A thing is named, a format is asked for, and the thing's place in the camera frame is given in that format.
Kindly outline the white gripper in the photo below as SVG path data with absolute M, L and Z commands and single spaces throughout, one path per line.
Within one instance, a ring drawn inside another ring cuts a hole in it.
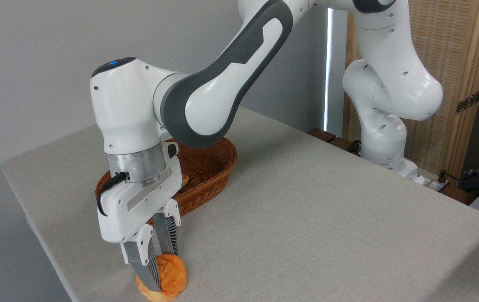
M 179 253 L 181 216 L 178 203 L 171 199 L 182 183 L 179 147 L 177 143 L 164 145 L 165 169 L 146 186 L 125 180 L 114 185 L 101 195 L 105 215 L 98 213 L 103 239 L 122 243 L 124 261 L 132 265 L 138 279 L 151 291 L 161 291 L 161 280 L 152 240 L 153 226 L 144 224 L 153 219 L 161 253 Z

